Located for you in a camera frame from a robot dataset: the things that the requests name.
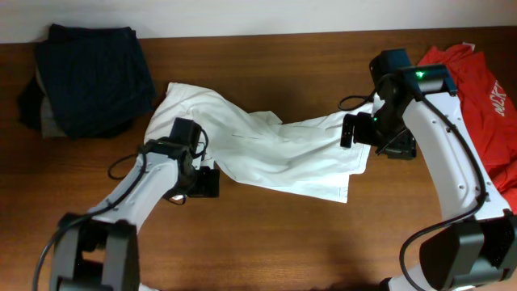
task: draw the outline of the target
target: wooden table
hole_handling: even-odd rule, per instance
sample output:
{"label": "wooden table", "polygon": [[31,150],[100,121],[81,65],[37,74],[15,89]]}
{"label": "wooden table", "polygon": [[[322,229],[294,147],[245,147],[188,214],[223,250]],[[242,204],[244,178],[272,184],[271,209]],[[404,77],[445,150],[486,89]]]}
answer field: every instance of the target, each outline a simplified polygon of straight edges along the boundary
{"label": "wooden table", "polygon": [[[406,48],[413,62],[432,46],[467,41],[485,52],[517,96],[517,27],[142,40],[160,99],[168,82],[205,86],[248,112],[284,122],[336,111],[346,95],[372,89],[368,63]],[[16,122],[16,96],[34,74],[34,44],[0,45],[0,289],[29,289],[57,221],[83,213],[116,185],[107,167],[142,142],[150,116],[111,140],[42,140]],[[165,201],[139,236],[141,279],[166,290],[308,290],[398,276],[401,244],[440,220],[422,155],[412,162],[371,155],[339,204],[251,187],[221,177],[221,198]],[[417,245],[408,264],[417,262]],[[49,262],[40,286],[47,289]],[[517,279],[484,290],[515,290]]]}

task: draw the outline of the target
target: tabletop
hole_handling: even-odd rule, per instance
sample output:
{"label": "tabletop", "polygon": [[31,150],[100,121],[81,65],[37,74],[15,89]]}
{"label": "tabletop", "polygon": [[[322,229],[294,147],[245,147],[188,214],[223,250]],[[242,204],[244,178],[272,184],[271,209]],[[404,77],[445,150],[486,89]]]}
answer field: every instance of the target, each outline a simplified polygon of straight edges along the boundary
{"label": "tabletop", "polygon": [[[287,36],[141,40],[158,91],[203,86],[247,112],[284,123],[336,112],[347,95],[372,90],[368,64],[406,48],[412,62],[436,45],[476,45],[509,96],[517,96],[517,27]],[[107,167],[143,142],[151,115],[112,139],[43,140],[17,122],[16,97],[34,75],[34,44],[0,45],[0,278],[29,289],[44,244],[66,212],[84,213],[117,185]],[[126,171],[131,163],[121,165]],[[139,233],[141,280],[163,290],[310,290],[378,283],[401,274],[398,253],[440,221],[421,152],[413,161],[370,153],[350,178],[346,204],[275,192],[221,176],[221,197],[157,204]],[[417,241],[407,263],[418,262]],[[48,258],[40,279],[47,289]],[[482,290],[511,290],[515,277]]]}

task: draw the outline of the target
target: red fabric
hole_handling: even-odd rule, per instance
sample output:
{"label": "red fabric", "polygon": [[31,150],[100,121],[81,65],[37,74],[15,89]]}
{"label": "red fabric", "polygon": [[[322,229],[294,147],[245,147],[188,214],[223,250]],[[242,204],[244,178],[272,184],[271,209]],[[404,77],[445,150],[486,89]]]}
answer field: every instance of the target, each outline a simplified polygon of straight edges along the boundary
{"label": "red fabric", "polygon": [[517,213],[517,111],[485,55],[470,45],[431,48],[419,65],[445,64],[458,86],[461,113],[470,138],[499,192]]}

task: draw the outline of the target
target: wooden surface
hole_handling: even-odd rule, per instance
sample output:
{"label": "wooden surface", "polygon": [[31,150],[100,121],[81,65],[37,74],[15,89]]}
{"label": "wooden surface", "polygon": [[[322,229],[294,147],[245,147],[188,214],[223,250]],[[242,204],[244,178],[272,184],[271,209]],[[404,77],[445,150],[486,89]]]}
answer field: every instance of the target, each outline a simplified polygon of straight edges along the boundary
{"label": "wooden surface", "polygon": [[[335,112],[345,95],[372,89],[368,63],[406,48],[413,62],[433,45],[467,41],[484,51],[517,96],[517,27],[142,40],[160,98],[168,82],[205,86],[248,112],[284,122]],[[33,44],[0,45],[0,289],[29,289],[57,221],[83,213],[116,185],[106,175],[142,142],[150,116],[111,140],[42,140],[17,119],[16,96],[34,74]],[[422,156],[371,155],[339,204],[234,183],[221,198],[160,202],[139,236],[141,280],[166,290],[308,290],[398,276],[398,252],[416,230],[440,220]],[[408,264],[417,260],[417,247]],[[49,262],[41,289],[48,287]],[[515,290],[514,278],[484,290]]]}

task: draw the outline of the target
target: folded clothing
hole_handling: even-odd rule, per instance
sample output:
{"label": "folded clothing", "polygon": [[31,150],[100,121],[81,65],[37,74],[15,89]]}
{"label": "folded clothing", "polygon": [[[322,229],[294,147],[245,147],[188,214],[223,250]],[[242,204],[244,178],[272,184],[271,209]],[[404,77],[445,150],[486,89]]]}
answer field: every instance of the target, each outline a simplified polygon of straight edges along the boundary
{"label": "folded clothing", "polygon": [[498,191],[517,213],[517,111],[470,44],[436,47],[419,65],[445,64],[458,86],[461,113],[481,162]]}
{"label": "folded clothing", "polygon": [[354,112],[281,124],[273,112],[246,113],[215,91],[171,83],[154,113],[145,141],[168,136],[176,117],[205,129],[204,164],[216,162],[231,179],[282,192],[347,202],[350,174],[363,173],[370,146],[340,147],[343,117]]}
{"label": "folded clothing", "polygon": [[156,91],[129,27],[53,24],[48,40],[36,46],[36,62],[53,117],[69,137],[111,136],[153,110]]}

